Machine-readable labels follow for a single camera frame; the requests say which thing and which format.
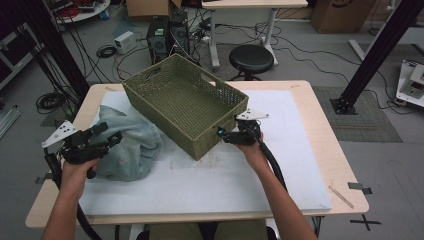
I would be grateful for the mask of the white foam mat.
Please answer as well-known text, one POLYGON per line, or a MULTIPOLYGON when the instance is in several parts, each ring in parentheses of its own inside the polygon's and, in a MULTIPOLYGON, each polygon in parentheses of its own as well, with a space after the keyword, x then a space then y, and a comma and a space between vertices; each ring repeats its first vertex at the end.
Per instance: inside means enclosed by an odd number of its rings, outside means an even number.
MULTIPOLYGON (((288 90, 248 90, 248 107, 266 113, 264 142, 276 158, 288 193, 304 212, 333 204, 288 90)), ((196 161, 169 137, 150 173, 137 181, 95 178, 86 182, 80 205, 87 215, 209 214, 270 212, 264 190, 242 152, 219 142, 196 161)))

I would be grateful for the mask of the light wooden table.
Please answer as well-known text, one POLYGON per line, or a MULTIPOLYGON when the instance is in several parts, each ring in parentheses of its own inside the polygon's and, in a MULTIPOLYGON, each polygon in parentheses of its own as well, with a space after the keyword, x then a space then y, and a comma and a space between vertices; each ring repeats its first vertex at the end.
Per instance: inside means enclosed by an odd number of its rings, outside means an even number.
MULTIPOLYGON (((333 204, 328 211, 303 211, 306 216, 326 216, 339 214, 360 214, 369 209, 369 204, 362 192, 352 190, 348 182, 357 182, 340 144, 338 143, 330 124, 317 100, 311 85, 304 80, 289 81, 239 81, 228 82, 229 85, 239 90, 288 90, 292 93, 296 103, 305 132, 308 136, 311 149, 320 170, 326 192, 333 204), (351 209, 341 201, 329 188, 333 186, 353 205, 351 209)), ((110 91, 123 91, 122 84, 96 84, 92 86, 77 114, 74 124, 78 128, 86 128, 96 115, 96 111, 103 96, 110 91)), ((47 223, 54 199, 58 194, 57 187, 51 180, 46 180, 31 207, 25 224, 29 228, 44 228, 47 223)), ((115 225, 157 222, 182 222, 182 221, 213 221, 235 220, 252 218, 269 218, 269 212, 234 212, 234 213, 199 213, 199 214, 167 214, 167 215, 117 215, 117 216, 88 216, 93 225, 115 225)))

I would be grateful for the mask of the black round stool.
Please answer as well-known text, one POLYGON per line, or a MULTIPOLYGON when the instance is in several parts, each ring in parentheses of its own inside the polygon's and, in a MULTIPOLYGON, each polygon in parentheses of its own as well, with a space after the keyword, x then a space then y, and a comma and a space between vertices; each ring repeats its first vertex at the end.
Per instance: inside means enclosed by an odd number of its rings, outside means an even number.
POLYGON ((230 64, 238 71, 231 81, 243 77, 247 81, 258 80, 257 74, 270 70, 274 65, 273 55, 259 45, 240 45, 230 51, 230 64))

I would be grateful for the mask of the black tape cross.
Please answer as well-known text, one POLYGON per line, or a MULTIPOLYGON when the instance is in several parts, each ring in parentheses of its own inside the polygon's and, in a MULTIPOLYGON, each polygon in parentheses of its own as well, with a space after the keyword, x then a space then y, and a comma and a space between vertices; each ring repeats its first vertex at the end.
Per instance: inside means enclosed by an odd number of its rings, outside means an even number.
POLYGON ((352 224, 362 224, 365 226, 367 231, 371 230, 371 226, 372 225, 381 225, 380 221, 375 221, 375 220, 369 220, 365 214, 361 215, 360 219, 351 219, 350 223, 352 224))

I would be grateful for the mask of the round white table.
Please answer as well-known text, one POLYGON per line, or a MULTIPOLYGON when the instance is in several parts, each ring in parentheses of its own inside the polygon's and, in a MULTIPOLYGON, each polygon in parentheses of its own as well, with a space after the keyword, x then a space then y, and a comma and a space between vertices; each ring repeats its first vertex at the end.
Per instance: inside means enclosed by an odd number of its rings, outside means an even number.
POLYGON ((101 16, 110 0, 45 0, 58 23, 73 23, 101 16))

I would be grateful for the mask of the grey equipment rack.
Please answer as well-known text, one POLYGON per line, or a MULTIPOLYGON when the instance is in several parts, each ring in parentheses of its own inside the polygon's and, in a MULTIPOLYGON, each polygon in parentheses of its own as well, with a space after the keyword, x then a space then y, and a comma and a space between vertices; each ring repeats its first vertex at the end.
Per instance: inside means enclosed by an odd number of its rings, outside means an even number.
POLYGON ((12 32, 0 39, 0 90, 43 49, 30 29, 12 32))

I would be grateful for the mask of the large cardboard box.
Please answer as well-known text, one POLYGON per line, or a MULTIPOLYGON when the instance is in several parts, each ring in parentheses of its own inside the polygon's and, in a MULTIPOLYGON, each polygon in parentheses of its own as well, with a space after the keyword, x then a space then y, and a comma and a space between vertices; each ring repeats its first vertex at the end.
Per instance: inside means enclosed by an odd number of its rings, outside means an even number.
POLYGON ((356 33, 376 0, 317 0, 310 22, 318 33, 356 33))

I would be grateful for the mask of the white metal device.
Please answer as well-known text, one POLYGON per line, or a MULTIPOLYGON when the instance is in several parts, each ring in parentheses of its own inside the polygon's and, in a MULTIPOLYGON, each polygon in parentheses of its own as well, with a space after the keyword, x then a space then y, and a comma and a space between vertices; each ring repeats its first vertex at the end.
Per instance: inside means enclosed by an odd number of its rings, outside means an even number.
POLYGON ((396 99, 424 107, 424 64, 402 61, 396 99))

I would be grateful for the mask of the grey floor mat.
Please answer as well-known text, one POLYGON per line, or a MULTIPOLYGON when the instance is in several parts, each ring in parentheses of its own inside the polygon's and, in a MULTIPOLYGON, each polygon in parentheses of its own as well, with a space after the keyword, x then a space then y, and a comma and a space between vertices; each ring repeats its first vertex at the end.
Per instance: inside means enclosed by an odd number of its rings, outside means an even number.
POLYGON ((343 87, 313 86, 313 91, 339 141, 402 143, 402 139, 378 107, 375 96, 364 91, 354 105, 355 114, 337 114, 331 104, 343 87))

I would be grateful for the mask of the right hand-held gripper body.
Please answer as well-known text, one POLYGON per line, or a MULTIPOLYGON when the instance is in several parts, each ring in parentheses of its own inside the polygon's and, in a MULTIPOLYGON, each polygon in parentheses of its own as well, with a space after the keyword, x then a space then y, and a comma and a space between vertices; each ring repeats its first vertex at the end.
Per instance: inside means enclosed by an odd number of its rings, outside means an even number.
POLYGON ((261 136, 259 120, 268 118, 267 113, 247 109, 235 116, 238 132, 235 133, 234 143, 249 146, 261 136))

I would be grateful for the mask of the black aluminium frame post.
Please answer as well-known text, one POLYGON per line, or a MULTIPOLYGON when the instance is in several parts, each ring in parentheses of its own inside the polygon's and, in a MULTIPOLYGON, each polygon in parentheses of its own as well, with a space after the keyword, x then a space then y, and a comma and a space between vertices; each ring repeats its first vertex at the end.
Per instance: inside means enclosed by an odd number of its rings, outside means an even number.
POLYGON ((356 114, 354 104, 360 94, 423 9, 424 0, 400 1, 345 90, 339 98, 330 100, 336 114, 356 114))
POLYGON ((52 17, 42 0, 16 0, 35 35, 42 41, 56 64, 68 80, 77 97, 86 97, 89 85, 63 41, 62 35, 52 21, 52 17))

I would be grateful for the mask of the small white box device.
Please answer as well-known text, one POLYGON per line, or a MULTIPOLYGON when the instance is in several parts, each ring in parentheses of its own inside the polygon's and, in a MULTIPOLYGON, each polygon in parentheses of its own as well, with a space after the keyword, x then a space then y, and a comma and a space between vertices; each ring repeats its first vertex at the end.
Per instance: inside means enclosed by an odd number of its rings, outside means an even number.
POLYGON ((120 54, 126 54, 136 47, 135 34, 127 31, 114 39, 120 54))

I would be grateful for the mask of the aluminium profile bars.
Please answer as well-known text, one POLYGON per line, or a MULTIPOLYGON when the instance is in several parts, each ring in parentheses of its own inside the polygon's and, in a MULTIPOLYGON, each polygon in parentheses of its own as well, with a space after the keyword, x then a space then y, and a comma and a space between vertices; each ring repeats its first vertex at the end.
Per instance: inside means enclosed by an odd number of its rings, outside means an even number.
POLYGON ((7 133, 20 115, 21 113, 16 107, 0 113, 0 139, 7 133))

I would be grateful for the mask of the thin wooden stick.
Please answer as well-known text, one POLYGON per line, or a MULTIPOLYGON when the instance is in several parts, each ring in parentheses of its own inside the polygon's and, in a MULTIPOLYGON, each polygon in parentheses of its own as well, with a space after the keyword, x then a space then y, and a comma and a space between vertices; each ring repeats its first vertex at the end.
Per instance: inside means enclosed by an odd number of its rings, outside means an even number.
POLYGON ((354 205, 345 198, 339 191, 337 191, 333 186, 329 185, 328 188, 341 200, 343 201, 347 206, 349 206, 351 209, 354 209, 354 205))

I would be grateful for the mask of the green woven basket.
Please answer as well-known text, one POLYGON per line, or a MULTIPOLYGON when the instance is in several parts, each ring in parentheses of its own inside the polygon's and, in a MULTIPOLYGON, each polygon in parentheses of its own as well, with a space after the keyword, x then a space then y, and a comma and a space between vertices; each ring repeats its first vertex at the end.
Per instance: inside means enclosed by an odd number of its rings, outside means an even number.
POLYGON ((198 65, 174 54, 124 80, 131 105, 195 160, 233 130, 248 96, 198 65))

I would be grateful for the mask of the person's right hand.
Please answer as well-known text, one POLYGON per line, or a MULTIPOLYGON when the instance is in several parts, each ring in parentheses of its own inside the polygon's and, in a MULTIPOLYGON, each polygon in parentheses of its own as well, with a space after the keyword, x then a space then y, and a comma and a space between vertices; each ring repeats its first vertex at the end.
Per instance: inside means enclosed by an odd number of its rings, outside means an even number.
POLYGON ((237 145, 237 148, 244 154, 250 167, 259 174, 260 172, 270 171, 268 160, 260 149, 258 142, 253 145, 237 145))

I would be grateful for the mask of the white desk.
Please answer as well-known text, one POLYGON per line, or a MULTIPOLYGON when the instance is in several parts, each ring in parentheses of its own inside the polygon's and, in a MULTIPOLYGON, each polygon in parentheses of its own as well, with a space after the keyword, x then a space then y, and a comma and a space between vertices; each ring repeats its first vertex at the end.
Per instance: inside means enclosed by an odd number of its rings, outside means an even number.
POLYGON ((261 38, 261 43, 272 56, 275 56, 271 47, 271 37, 274 27, 277 10, 280 8, 303 8, 308 6, 307 0, 201 0, 202 7, 210 12, 210 38, 208 42, 211 55, 211 65, 213 69, 220 67, 220 61, 216 43, 216 23, 215 12, 217 9, 236 9, 236 8, 259 8, 268 9, 267 32, 261 38))

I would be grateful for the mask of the black computer tower green label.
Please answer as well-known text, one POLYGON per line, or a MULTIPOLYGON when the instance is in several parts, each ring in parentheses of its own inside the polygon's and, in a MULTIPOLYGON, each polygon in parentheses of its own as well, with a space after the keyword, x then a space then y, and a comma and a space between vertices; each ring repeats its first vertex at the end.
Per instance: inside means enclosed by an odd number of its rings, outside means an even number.
POLYGON ((168 24, 168 16, 154 16, 150 22, 146 39, 153 64, 168 56, 168 24))

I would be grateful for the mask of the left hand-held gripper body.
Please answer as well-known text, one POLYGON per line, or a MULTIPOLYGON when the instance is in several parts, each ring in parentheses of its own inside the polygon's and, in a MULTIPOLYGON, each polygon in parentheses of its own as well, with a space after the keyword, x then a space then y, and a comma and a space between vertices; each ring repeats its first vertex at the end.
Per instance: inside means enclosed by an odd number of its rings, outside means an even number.
POLYGON ((43 149, 63 140, 59 150, 62 157, 71 164, 82 164, 105 156, 110 147, 107 141, 92 143, 93 135, 90 128, 77 130, 70 121, 64 121, 42 144, 43 149))

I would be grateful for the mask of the person's khaki trousers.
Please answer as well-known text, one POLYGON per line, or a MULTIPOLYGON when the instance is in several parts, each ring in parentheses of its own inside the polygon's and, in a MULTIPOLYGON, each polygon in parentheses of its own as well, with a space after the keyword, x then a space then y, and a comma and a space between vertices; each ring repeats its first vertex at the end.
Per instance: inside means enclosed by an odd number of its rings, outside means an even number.
POLYGON ((152 224, 149 240, 268 240, 264 220, 152 224))

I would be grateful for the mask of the light blue denim shorts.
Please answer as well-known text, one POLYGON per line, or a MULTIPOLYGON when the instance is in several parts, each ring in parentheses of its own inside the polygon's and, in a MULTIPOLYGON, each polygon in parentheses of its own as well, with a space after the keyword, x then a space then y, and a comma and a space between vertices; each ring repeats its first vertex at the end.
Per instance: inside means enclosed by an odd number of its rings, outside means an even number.
POLYGON ((163 148, 157 127, 140 116, 126 115, 109 106, 101 105, 99 123, 108 129, 92 138, 93 143, 106 141, 117 131, 122 134, 97 165, 97 175, 111 181, 136 181, 146 177, 163 148))

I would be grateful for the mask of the open cardboard box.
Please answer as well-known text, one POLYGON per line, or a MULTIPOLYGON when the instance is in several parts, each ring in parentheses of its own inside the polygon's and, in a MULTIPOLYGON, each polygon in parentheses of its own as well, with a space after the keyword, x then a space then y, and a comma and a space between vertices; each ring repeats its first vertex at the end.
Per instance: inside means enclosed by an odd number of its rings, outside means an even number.
POLYGON ((180 8, 182 0, 126 0, 126 4, 131 17, 166 16, 180 8))

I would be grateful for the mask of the white desk frame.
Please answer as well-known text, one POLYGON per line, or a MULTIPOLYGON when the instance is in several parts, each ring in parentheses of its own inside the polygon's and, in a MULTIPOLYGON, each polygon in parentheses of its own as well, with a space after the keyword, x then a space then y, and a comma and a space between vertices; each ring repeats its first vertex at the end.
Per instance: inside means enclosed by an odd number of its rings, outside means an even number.
MULTIPOLYGON (((349 40, 350 46, 356 52, 357 56, 359 57, 361 61, 365 59, 366 55, 371 50, 371 47, 374 45, 377 38, 381 35, 381 33, 383 32, 385 28, 386 28, 386 23, 382 25, 382 27, 377 32, 376 36, 371 41, 371 43, 369 44, 366 50, 363 50, 356 40, 349 40)), ((403 36, 400 38, 398 43, 413 45, 424 54, 424 25, 416 25, 416 26, 409 27, 406 30, 406 32, 403 34, 403 36)))

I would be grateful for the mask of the person's left hand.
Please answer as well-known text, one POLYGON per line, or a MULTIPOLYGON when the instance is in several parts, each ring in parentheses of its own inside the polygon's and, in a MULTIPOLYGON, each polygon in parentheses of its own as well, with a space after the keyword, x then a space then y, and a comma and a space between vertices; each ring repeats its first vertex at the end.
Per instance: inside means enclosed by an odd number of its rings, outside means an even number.
POLYGON ((93 159, 83 164, 63 165, 62 182, 59 195, 67 199, 79 200, 83 195, 88 170, 96 170, 99 159, 93 159))

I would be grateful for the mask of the black tape strip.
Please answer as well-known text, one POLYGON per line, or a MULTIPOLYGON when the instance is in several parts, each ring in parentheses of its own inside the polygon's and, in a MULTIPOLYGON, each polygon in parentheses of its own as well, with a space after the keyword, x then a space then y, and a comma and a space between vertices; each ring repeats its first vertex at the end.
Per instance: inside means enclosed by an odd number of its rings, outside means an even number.
POLYGON ((349 189, 354 189, 354 190, 361 190, 363 192, 364 195, 370 195, 373 194, 371 188, 369 187, 365 187, 363 184, 361 183, 353 183, 353 182, 348 182, 348 187, 349 189))

